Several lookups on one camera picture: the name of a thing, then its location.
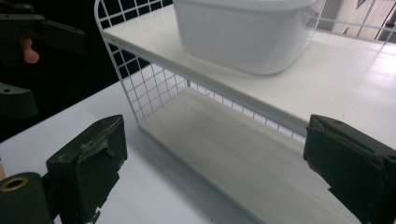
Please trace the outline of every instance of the upper shelf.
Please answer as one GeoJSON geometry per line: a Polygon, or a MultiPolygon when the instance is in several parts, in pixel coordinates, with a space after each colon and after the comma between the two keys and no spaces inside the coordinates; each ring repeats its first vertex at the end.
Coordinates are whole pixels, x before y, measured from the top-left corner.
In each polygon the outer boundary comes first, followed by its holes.
{"type": "Polygon", "coordinates": [[[317,31],[289,69],[259,77],[187,54],[173,6],[107,28],[103,35],[295,132],[305,134],[310,115],[319,114],[396,148],[396,45],[317,31]]]}

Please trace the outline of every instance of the wire grid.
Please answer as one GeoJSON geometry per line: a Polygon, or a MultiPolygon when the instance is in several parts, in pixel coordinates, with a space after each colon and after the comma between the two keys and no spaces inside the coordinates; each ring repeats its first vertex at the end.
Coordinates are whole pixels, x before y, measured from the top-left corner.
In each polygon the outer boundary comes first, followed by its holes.
{"type": "MultiPolygon", "coordinates": [[[[345,21],[335,21],[326,18],[320,18],[322,21],[339,22],[349,26],[359,26],[360,30],[355,38],[364,38],[360,36],[363,28],[375,28],[378,32],[386,30],[390,35],[393,29],[383,27],[372,27],[365,24],[371,9],[367,11],[367,15],[362,23],[351,23],[345,21]]],[[[95,2],[95,18],[97,25],[101,31],[107,27],[118,23],[128,21],[130,19],[150,13],[153,10],[166,7],[173,4],[172,0],[96,0],[95,2]]],[[[225,98],[218,92],[209,88],[187,80],[181,75],[172,72],[172,69],[166,69],[156,63],[148,62],[140,57],[133,55],[132,50],[126,49],[124,46],[118,46],[117,43],[110,42],[105,39],[107,51],[114,64],[120,83],[128,98],[128,102],[136,121],[148,116],[156,108],[164,104],[166,101],[180,93],[183,89],[191,87],[194,90],[206,94],[208,97],[221,102],[240,113],[254,118],[278,131],[295,138],[301,142],[305,141],[304,136],[289,130],[286,127],[262,116],[259,112],[253,111],[244,105],[225,98]]]]}

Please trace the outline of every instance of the white shelf board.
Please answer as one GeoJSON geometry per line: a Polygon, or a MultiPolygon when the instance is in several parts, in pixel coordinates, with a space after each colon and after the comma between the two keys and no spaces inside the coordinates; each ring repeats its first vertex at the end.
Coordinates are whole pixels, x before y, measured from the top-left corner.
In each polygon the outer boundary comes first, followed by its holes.
{"type": "Polygon", "coordinates": [[[262,223],[359,223],[309,169],[303,143],[198,91],[139,125],[262,223]]]}
{"type": "Polygon", "coordinates": [[[285,72],[259,77],[183,51],[173,6],[107,28],[105,40],[205,84],[305,134],[311,114],[339,119],[396,148],[396,46],[316,32],[285,72]]]}

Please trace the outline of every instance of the table surface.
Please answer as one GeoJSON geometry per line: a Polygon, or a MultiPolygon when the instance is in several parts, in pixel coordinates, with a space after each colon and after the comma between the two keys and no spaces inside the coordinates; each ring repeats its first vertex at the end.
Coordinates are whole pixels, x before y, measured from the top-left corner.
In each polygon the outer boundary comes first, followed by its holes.
{"type": "Polygon", "coordinates": [[[139,131],[120,83],[2,142],[6,175],[45,174],[45,162],[53,153],[95,121],[116,114],[125,120],[128,160],[98,224],[258,223],[139,131]]]}
{"type": "Polygon", "coordinates": [[[304,134],[311,114],[396,148],[396,45],[316,32],[285,72],[253,76],[184,52],[173,6],[104,30],[110,41],[304,134]]]}

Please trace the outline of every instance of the white table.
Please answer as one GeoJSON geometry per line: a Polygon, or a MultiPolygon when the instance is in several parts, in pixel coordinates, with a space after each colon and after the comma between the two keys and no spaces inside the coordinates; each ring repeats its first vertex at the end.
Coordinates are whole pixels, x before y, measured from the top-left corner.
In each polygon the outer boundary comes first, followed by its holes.
{"type": "Polygon", "coordinates": [[[116,114],[125,120],[129,157],[97,223],[257,223],[138,130],[120,83],[1,143],[6,175],[43,175],[47,158],[95,121],[116,114]]]}

